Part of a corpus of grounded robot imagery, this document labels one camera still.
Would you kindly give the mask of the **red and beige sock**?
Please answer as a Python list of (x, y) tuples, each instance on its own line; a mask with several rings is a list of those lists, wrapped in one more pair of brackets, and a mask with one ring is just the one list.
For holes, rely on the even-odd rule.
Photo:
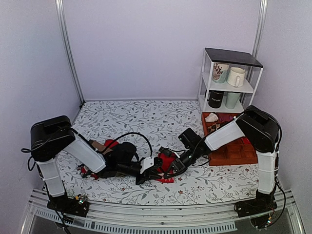
[[(177, 158), (177, 156), (174, 153), (171, 153), (169, 156), (164, 153), (158, 153), (158, 157), (162, 159), (162, 165), (160, 169), (157, 169), (157, 171), (161, 174), (166, 171), (168, 171), (170, 164)], [(174, 178), (161, 178), (157, 179), (157, 181), (161, 183), (174, 183)]]

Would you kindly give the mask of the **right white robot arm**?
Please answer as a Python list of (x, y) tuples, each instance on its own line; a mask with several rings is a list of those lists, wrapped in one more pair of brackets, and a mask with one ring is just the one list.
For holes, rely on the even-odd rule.
[(268, 196), (275, 188), (275, 160), (279, 153), (282, 131), (279, 122), (269, 113), (250, 105), (234, 119), (204, 137), (191, 128), (179, 135), (187, 149), (169, 165), (174, 173), (164, 173), (170, 178), (184, 173), (201, 156), (207, 156), (219, 148), (240, 138), (246, 138), (255, 149), (258, 159), (258, 192), (261, 195), (252, 202), (255, 212), (261, 213), (271, 204)]

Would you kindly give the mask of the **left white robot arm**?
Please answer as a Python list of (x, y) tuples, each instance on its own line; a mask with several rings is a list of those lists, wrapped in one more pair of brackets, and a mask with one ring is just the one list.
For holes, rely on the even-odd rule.
[(139, 158), (135, 145), (129, 142), (113, 140), (104, 146), (96, 141), (87, 141), (72, 128), (67, 116), (35, 123), (30, 135), (31, 156), (39, 167), (50, 196), (54, 198), (53, 203), (63, 212), (69, 211), (73, 204), (71, 198), (65, 195), (56, 164), (56, 157), (61, 151), (75, 157), (99, 178), (124, 174), (135, 177), (137, 185), (162, 178), (158, 172), (162, 166), (161, 158)]

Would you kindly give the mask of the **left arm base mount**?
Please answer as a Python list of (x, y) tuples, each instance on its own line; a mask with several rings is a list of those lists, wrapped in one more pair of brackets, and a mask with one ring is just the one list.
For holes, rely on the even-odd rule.
[(90, 203), (82, 195), (70, 198), (67, 194), (52, 197), (48, 195), (49, 202), (47, 208), (58, 211), (62, 214), (86, 217), (89, 211)]

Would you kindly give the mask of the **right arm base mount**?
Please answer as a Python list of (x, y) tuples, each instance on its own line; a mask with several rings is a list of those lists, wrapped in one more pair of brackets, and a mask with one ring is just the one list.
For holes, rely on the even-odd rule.
[(275, 190), (273, 190), (270, 194), (263, 194), (256, 191), (256, 198), (235, 203), (234, 211), (238, 214), (238, 217), (265, 213), (262, 216), (252, 218), (250, 221), (251, 224), (257, 229), (267, 228), (270, 224), (272, 224), (273, 218), (276, 215), (275, 209), (277, 208), (277, 204), (274, 192)]

